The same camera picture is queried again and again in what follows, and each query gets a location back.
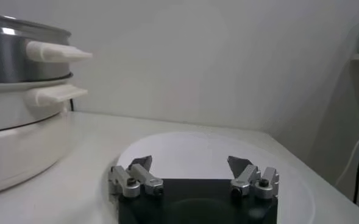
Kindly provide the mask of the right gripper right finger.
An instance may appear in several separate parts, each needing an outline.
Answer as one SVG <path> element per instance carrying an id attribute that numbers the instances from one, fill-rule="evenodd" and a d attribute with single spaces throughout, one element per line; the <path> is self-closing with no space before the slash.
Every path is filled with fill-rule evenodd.
<path id="1" fill-rule="evenodd" d="M 248 159 L 229 156 L 227 159 L 234 179 L 230 181 L 231 196 L 243 198 L 254 195 L 261 200 L 270 200 L 279 194 L 279 173 L 273 167 L 261 170 Z"/>

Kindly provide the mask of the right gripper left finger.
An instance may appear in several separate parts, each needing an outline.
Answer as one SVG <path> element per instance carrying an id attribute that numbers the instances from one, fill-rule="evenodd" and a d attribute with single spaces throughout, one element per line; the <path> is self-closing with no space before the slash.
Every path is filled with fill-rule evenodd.
<path id="1" fill-rule="evenodd" d="M 112 166 L 108 172 L 108 191 L 115 197 L 137 198 L 144 193 L 159 197 L 164 193 L 164 183 L 161 178 L 149 172 L 152 156 L 135 158 L 125 169 L 123 166 Z"/>

